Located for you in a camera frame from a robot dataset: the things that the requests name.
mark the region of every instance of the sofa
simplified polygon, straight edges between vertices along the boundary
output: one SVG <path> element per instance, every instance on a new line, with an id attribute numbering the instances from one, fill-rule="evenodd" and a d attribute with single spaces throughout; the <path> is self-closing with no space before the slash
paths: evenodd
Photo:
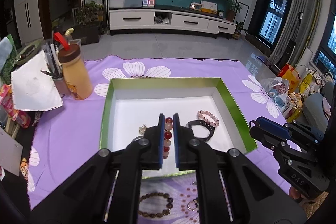
<path id="1" fill-rule="evenodd" d="M 329 105 L 332 104 L 334 85 L 333 82 L 326 83 L 320 93 L 308 96 L 302 107 L 303 114 L 308 123 L 323 133 L 325 133 L 329 121 L 324 114 L 322 100 L 325 97 Z"/>

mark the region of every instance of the drawer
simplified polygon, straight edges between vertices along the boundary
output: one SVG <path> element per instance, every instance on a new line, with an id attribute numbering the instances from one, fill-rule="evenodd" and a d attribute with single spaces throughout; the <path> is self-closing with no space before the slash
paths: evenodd
<path id="1" fill-rule="evenodd" d="M 216 33 L 218 32 L 234 33 L 236 30 L 236 25 L 216 20 L 210 20 L 208 30 Z"/>
<path id="2" fill-rule="evenodd" d="M 189 17 L 183 15 L 172 15 L 171 17 L 171 26 L 184 27 L 188 29 L 197 29 L 206 30 L 208 29 L 209 19 L 200 18 L 200 17 Z"/>
<path id="3" fill-rule="evenodd" d="M 154 11 L 110 11 L 110 27 L 154 25 Z"/>

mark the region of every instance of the plastic bottle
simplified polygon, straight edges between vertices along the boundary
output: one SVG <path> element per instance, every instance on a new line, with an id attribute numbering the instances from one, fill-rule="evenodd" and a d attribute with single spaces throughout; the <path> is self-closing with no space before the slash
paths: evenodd
<path id="1" fill-rule="evenodd" d="M 71 44 L 69 49 L 61 49 L 58 60 L 63 66 L 63 77 L 67 86 L 76 100 L 84 100 L 93 91 L 89 74 L 81 58 L 79 45 Z"/>

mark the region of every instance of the brown bead bracelet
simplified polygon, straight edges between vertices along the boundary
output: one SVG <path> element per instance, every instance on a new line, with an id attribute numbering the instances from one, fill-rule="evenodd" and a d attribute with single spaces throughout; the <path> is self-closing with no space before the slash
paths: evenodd
<path id="1" fill-rule="evenodd" d="M 146 198 L 150 198 L 150 197 L 152 197 L 152 196 L 161 196 L 161 197 L 163 197 L 163 198 L 166 198 L 166 199 L 167 199 L 167 202 L 168 202 L 168 204 L 166 205 L 166 207 L 167 207 L 168 209 L 164 209 L 164 210 L 162 210 L 162 213 L 156 213 L 156 214 L 154 214 L 154 213 L 142 212 L 142 211 L 138 210 L 138 214 L 139 214 L 139 215 L 142 215 L 143 217 L 150 217 L 150 218 L 156 218 L 156 217 L 161 218 L 161 217 L 163 217 L 163 216 L 167 216 L 167 215 L 169 215 L 169 214 L 170 214 L 170 209 L 173 208 L 173 201 L 174 201 L 174 200 L 173 200 L 173 199 L 169 196 L 169 194 L 167 194 L 167 193 L 164 194 L 164 193 L 162 193 L 162 192 L 160 192 L 160 193 L 155 192 L 155 193 L 150 193 L 150 194 L 143 195 L 143 196 L 140 198 L 140 200 L 139 200 L 139 204 L 140 204 L 141 201 L 145 200 Z"/>

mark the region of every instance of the curtain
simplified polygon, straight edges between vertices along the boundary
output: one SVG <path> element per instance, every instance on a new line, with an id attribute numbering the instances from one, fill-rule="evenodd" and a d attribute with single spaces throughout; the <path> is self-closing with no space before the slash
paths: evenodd
<path id="1" fill-rule="evenodd" d="M 320 1 L 321 0 L 292 0 L 292 8 L 288 15 L 286 26 L 269 58 L 272 64 L 279 62 L 288 46 L 289 39 L 294 38 L 299 24 L 297 15 L 299 12 L 303 12 L 302 21 L 295 39 L 295 49 L 289 63 L 294 66 L 298 62 L 305 47 L 310 45 L 310 37 L 315 34 L 320 15 Z"/>

